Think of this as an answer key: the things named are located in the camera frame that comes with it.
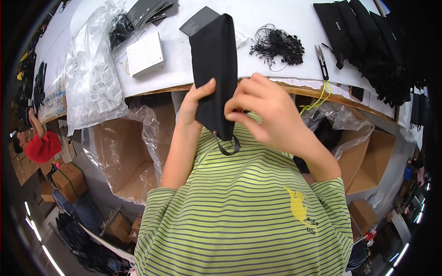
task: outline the person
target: person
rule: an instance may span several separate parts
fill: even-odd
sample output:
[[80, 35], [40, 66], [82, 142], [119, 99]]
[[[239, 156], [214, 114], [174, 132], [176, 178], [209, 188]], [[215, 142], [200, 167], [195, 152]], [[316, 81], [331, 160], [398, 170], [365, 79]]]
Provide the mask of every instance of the person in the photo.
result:
[[225, 104], [241, 149], [223, 155], [195, 120], [215, 83], [193, 86], [181, 105], [160, 187], [147, 196], [137, 274], [342, 275], [353, 238], [337, 161], [288, 93], [257, 73]]
[[61, 152], [61, 143], [57, 134], [51, 130], [45, 130], [35, 116], [34, 109], [29, 109], [29, 122], [37, 134], [28, 140], [24, 132], [18, 132], [12, 139], [16, 154], [24, 152], [35, 163], [48, 162], [57, 153]]

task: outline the striped t-shirt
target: striped t-shirt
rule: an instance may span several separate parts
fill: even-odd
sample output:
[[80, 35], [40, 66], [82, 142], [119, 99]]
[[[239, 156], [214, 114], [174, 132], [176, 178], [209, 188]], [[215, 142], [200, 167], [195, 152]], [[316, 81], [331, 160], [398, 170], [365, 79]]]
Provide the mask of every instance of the striped t-shirt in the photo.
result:
[[240, 124], [234, 134], [241, 150], [225, 156], [203, 129], [187, 183], [148, 193], [137, 274], [342, 275], [353, 242], [342, 179], [309, 187], [288, 154]]

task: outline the yellow string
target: yellow string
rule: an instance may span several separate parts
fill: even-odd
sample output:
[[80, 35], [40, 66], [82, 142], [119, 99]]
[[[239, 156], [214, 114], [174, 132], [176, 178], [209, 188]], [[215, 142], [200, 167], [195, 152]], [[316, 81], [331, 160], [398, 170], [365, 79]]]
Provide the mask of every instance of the yellow string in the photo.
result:
[[126, 68], [127, 68], [127, 59], [126, 59], [126, 64], [124, 64], [124, 71], [126, 71], [126, 74], [130, 75]]
[[[323, 99], [323, 100], [320, 102], [320, 100], [322, 99], [322, 96], [324, 95], [324, 91], [325, 91], [325, 86], [326, 86], [326, 85], [327, 85], [327, 87], [328, 87], [328, 95], [327, 95], [327, 97], [325, 97], [325, 99]], [[310, 109], [312, 109], [313, 107], [318, 107], [318, 106], [322, 105], [322, 104], [328, 99], [328, 97], [330, 97], [330, 95], [331, 95], [331, 93], [332, 93], [331, 90], [332, 90], [332, 89], [330, 88], [330, 84], [328, 83], [328, 80], [324, 81], [324, 86], [322, 87], [322, 92], [321, 92], [321, 96], [319, 97], [319, 99], [318, 99], [314, 104], [312, 104], [312, 105], [299, 106], [299, 107], [302, 107], [302, 110], [301, 110], [301, 112], [299, 113], [299, 115], [302, 115], [302, 113], [304, 112], [304, 110], [310, 110]]]

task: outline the scissors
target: scissors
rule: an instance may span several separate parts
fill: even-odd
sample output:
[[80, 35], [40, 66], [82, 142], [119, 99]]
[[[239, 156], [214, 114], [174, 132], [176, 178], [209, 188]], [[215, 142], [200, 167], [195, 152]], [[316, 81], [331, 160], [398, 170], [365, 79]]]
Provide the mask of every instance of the scissors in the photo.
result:
[[328, 71], [327, 71], [327, 66], [325, 65], [324, 54], [322, 53], [321, 46], [318, 45], [318, 47], [316, 47], [316, 45], [315, 45], [316, 55], [318, 56], [319, 65], [321, 66], [322, 78], [324, 80], [328, 80]]

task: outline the yellow graphic print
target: yellow graphic print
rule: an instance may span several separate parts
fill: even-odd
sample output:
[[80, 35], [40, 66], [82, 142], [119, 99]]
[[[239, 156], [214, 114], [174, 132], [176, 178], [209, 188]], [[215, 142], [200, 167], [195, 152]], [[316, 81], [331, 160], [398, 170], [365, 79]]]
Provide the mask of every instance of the yellow graphic print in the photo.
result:
[[302, 205], [304, 200], [304, 194], [296, 191], [296, 194], [287, 187], [284, 187], [290, 195], [290, 209], [292, 210], [293, 216], [298, 219], [302, 224], [317, 229], [315, 225], [311, 225], [304, 220], [307, 218], [307, 206]]

